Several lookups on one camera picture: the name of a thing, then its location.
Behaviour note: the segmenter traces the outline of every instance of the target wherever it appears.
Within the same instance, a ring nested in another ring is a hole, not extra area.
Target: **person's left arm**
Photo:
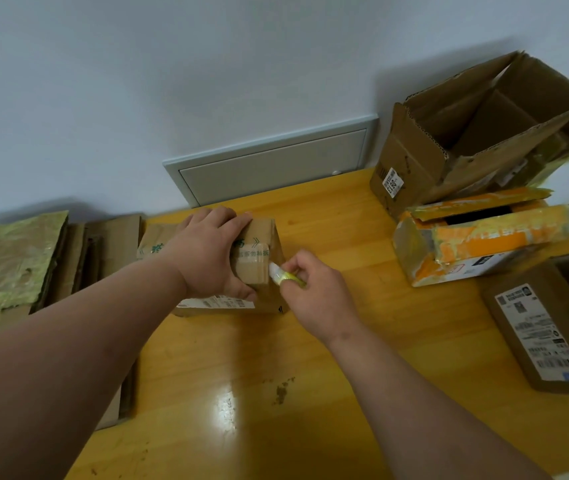
[[[161,253],[0,331],[0,477],[63,478],[182,299],[255,299],[229,261],[250,220],[225,207],[201,209]]]

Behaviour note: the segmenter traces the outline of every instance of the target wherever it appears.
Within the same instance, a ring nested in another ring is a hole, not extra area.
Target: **hand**
[[[280,293],[305,329],[327,347],[346,340],[362,326],[342,274],[302,250],[281,266],[307,282],[300,288],[293,280],[280,284]]]
[[[157,257],[177,269],[185,281],[187,298],[224,294],[255,301],[256,291],[232,272],[232,243],[251,221],[248,212],[237,216],[227,207],[200,209],[178,225]]]

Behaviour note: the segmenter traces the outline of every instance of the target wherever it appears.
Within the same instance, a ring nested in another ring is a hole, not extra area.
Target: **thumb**
[[[298,286],[293,280],[283,280],[280,283],[280,294],[283,296],[284,300],[291,306],[298,297],[302,296],[304,290]]]
[[[243,283],[237,276],[232,276],[225,284],[225,295],[231,296],[232,298],[247,299],[249,301],[256,301],[258,298],[256,290]]]

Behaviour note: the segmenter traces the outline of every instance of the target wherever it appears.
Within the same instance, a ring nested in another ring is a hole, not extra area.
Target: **yellow wooden surface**
[[[362,319],[418,371],[543,468],[568,471],[569,395],[529,387],[477,281],[408,286],[391,245],[394,223],[370,192],[370,175],[227,205],[274,217],[285,256],[305,247],[340,269]],[[190,212],[149,222],[178,222]],[[555,249],[569,251],[569,243]],[[170,315],[141,354],[136,416],[95,433],[69,478],[386,475],[346,379],[288,313]]]

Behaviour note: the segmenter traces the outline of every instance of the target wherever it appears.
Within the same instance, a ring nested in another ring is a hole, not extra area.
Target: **forearm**
[[[64,476],[184,295],[180,275],[152,258],[0,331],[0,476]]]
[[[549,478],[368,328],[328,346],[396,478]]]

